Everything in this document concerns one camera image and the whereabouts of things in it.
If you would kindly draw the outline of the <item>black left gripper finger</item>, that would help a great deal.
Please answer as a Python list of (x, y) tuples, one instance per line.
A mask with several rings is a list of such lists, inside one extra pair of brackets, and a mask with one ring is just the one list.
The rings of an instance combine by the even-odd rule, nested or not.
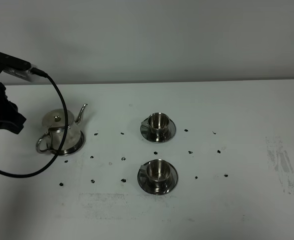
[(27, 119), (20, 113), (14, 111), (0, 112), (0, 130), (8, 130), (19, 134), (24, 128)]

